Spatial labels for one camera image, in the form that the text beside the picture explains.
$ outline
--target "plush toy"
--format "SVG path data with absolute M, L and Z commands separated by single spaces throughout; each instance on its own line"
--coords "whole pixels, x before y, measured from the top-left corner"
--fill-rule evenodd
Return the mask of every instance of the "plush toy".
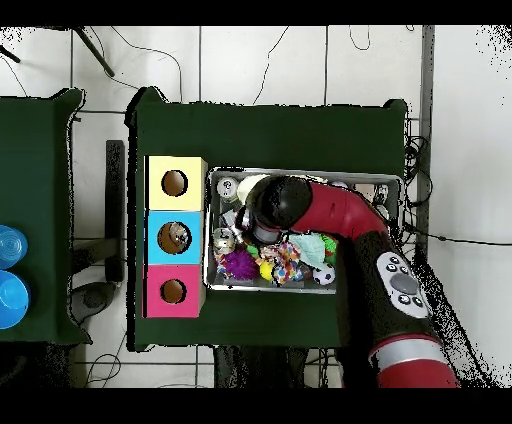
M 325 259 L 328 264 L 334 265 L 336 263 L 336 249 L 338 248 L 338 240 L 334 239 L 327 234 L 320 234 L 320 238 L 325 244 Z
M 272 270 L 274 269 L 274 262 L 263 261 L 260 265 L 260 275 L 267 281 L 272 280 Z
M 334 267 L 330 264 L 326 264 L 327 270 L 313 270 L 313 279 L 322 286 L 331 284 L 336 276 Z
M 235 250 L 224 256 L 226 272 L 237 280 L 252 280 L 259 274 L 253 257 L 245 249 Z

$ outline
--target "box with hole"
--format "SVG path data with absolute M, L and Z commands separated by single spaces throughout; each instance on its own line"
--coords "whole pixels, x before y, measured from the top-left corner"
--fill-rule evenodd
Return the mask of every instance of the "box with hole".
M 205 300 L 200 265 L 149 265 L 148 318 L 197 318 Z
M 203 212 L 149 211 L 148 265 L 199 265 Z
M 200 157 L 149 156 L 149 209 L 202 211 L 207 164 Z

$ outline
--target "yellow box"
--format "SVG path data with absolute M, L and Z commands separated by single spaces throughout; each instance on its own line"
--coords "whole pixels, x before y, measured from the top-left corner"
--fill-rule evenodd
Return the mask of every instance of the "yellow box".
M 149 156 L 149 209 L 202 211 L 207 171 L 200 157 Z

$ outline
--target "blue cup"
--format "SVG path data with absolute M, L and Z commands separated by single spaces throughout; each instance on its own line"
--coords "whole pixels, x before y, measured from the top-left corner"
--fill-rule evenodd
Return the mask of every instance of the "blue cup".
M 27 313 L 28 287 L 9 271 L 0 271 L 0 330 L 14 327 Z
M 10 268 L 23 259 L 27 248 L 27 239 L 21 231 L 0 225 L 0 269 Z

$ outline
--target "green table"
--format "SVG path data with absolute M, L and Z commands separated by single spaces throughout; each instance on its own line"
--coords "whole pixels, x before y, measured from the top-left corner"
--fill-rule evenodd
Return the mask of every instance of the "green table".
M 144 176 L 146 155 L 200 156 L 209 165 L 366 172 L 403 176 L 406 105 L 379 107 L 234 106 L 165 103 L 143 88 L 127 112 L 129 306 L 135 346 L 339 345 L 335 296 L 213 291 L 198 319 L 142 318 Z
M 11 270 L 32 295 L 23 321 L 0 331 L 0 341 L 89 340 L 67 313 L 72 275 L 67 136 L 82 101 L 78 89 L 50 99 L 0 98 L 0 223 L 28 239 L 27 255 Z

